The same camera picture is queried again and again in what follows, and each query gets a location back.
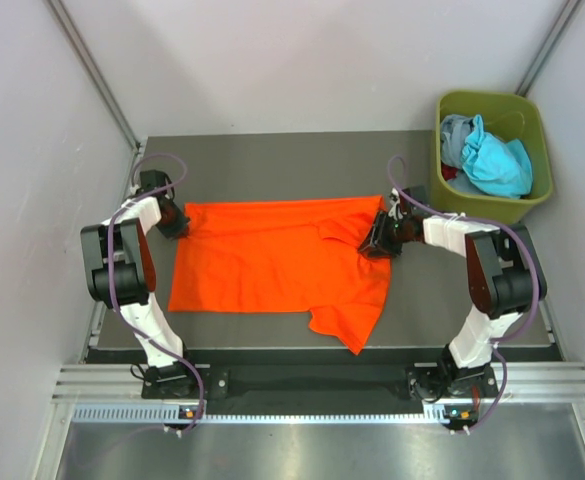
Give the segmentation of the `orange t shirt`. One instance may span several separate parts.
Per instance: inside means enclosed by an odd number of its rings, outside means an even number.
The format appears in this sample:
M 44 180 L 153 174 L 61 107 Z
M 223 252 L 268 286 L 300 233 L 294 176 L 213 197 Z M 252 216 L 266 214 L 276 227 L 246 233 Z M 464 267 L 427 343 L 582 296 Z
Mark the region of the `orange t shirt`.
M 358 248 L 385 209 L 380 195 L 186 204 L 190 233 L 174 260 L 171 312 L 301 313 L 313 332 L 364 349 L 384 310 L 387 259 Z

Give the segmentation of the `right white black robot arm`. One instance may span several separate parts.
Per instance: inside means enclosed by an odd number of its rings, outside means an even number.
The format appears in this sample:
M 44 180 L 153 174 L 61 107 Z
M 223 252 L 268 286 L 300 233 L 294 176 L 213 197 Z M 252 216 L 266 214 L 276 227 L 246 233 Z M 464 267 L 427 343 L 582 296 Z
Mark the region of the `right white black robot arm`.
M 413 396 L 434 403 L 480 387 L 509 328 L 540 301 L 547 287 L 525 227 L 510 229 L 449 215 L 394 215 L 380 210 L 358 247 L 367 259 L 393 259 L 406 243 L 443 248 L 466 261 L 471 309 L 442 350 L 436 367 L 409 372 Z

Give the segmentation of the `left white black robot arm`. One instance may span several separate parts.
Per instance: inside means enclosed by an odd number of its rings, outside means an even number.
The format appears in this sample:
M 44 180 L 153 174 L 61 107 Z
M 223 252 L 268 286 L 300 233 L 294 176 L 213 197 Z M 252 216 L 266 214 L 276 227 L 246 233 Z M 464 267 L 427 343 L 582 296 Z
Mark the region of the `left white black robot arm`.
M 147 360 L 131 366 L 146 399 L 200 396 L 203 381 L 187 360 L 183 340 L 172 330 L 156 298 L 156 270 L 147 233 L 167 239 L 188 234 L 189 219 L 167 197 L 129 199 L 110 219 L 80 232 L 87 288 L 93 300 L 117 313 L 131 328 Z

